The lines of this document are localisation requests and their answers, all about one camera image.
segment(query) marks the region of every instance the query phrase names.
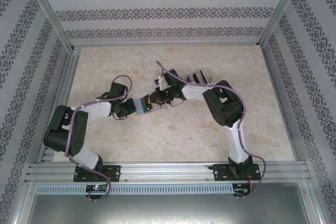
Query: metal bracket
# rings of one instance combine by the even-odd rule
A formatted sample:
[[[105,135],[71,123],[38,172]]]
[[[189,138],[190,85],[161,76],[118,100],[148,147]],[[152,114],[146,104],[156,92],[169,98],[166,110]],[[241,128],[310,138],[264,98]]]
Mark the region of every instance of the metal bracket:
[[[246,180],[248,181],[248,176],[250,175],[250,180],[260,180],[260,170],[259,165],[252,164],[247,171],[243,174],[235,176],[231,170],[229,164],[214,164],[209,166],[210,170],[214,171],[215,181],[237,181]]]
[[[120,165],[104,165],[102,173],[108,176],[111,182],[119,182],[120,168]],[[83,174],[83,169],[76,166],[74,182],[106,182],[106,179],[101,176],[97,179],[92,177],[85,177]]]

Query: purple cable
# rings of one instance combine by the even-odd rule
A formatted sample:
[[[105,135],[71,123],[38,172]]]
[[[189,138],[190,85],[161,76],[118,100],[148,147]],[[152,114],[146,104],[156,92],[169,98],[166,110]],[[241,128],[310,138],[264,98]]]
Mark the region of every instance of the purple cable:
[[[223,86],[223,85],[217,85],[217,84],[202,84],[202,83],[195,83],[195,82],[186,82],[184,80],[182,80],[181,78],[177,77],[176,75],[170,73],[167,69],[164,68],[164,66],[162,66],[162,64],[157,60],[156,63],[161,67],[161,69],[170,74],[172,77],[174,77],[175,79],[179,80],[179,81],[182,81],[184,84],[189,84],[189,85],[194,85],[194,86],[201,86],[201,87],[204,87],[204,86],[207,86],[207,87],[213,87],[213,88],[222,88],[222,89],[225,89],[225,90],[228,90],[230,92],[232,92],[233,94],[235,94],[241,101],[241,103],[243,104],[243,116],[241,117],[238,125],[237,125],[237,129],[238,129],[238,138],[239,138],[239,143],[240,143],[240,146],[242,147],[242,149],[244,150],[244,152],[247,154],[247,155],[250,155],[251,157],[255,157],[255,158],[258,158],[262,161],[262,163],[264,164],[264,171],[263,171],[263,174],[261,175],[261,178],[259,180],[259,182],[257,183],[256,187],[254,188],[253,191],[251,191],[247,196],[244,197],[247,198],[249,197],[260,185],[261,181],[263,180],[264,176],[265,176],[265,173],[266,173],[266,161],[260,157],[260,156],[257,156],[257,155],[254,155],[252,153],[250,153],[249,151],[247,151],[245,149],[245,146],[243,145],[243,140],[242,140],[242,136],[241,136],[241,133],[240,133],[240,126],[245,118],[245,115],[246,115],[246,103],[243,99],[243,97],[237,92],[235,91],[234,89],[232,88],[229,88],[227,86]]]
[[[79,167],[82,167],[82,168],[84,168],[85,170],[88,170],[88,171],[90,171],[90,172],[96,173],[96,174],[98,174],[98,175],[104,177],[104,178],[107,180],[107,184],[109,184],[109,189],[108,189],[107,192],[106,192],[102,197],[100,197],[99,199],[91,199],[91,198],[90,198],[91,191],[90,191],[89,194],[88,194],[89,201],[94,200],[95,202],[97,202],[97,201],[100,201],[100,200],[104,199],[104,198],[110,193],[110,191],[111,191],[111,181],[110,181],[110,178],[109,178],[108,176],[106,176],[106,175],[104,175],[103,173],[100,173],[100,172],[98,172],[98,171],[96,171],[96,170],[90,169],[89,167],[86,167],[86,166],[83,166],[83,165],[79,164],[79,163],[76,162],[72,157],[70,157],[70,156],[68,155],[68,154],[69,154],[69,148],[70,148],[70,142],[71,142],[72,128],[73,128],[73,126],[74,126],[74,125],[73,125],[73,124],[74,124],[73,122],[74,122],[74,120],[75,120],[75,116],[76,116],[77,111],[81,110],[82,108],[84,108],[84,107],[86,107],[86,106],[88,106],[88,105],[95,104],[95,103],[100,103],[100,102],[116,101],[116,100],[119,100],[119,99],[122,99],[122,98],[126,97],[126,96],[131,92],[131,90],[132,90],[133,82],[132,82],[132,79],[131,79],[129,76],[127,76],[127,75],[125,75],[125,74],[121,74],[121,75],[115,77],[114,80],[112,81],[112,83],[114,83],[115,80],[117,80],[117,79],[120,78],[120,77],[126,77],[126,78],[128,78],[128,79],[130,80],[130,83],[131,83],[129,90],[128,90],[125,94],[123,94],[122,96],[117,97],[117,98],[105,99],[105,100],[95,100],[95,101],[92,101],[92,102],[87,102],[87,103],[83,104],[82,106],[79,106],[78,108],[76,108],[75,111],[73,112],[72,116],[71,116],[70,128],[69,128],[69,134],[68,134],[68,140],[67,140],[67,146],[66,146],[64,155],[65,155],[71,162],[73,162],[75,165],[78,165]]]

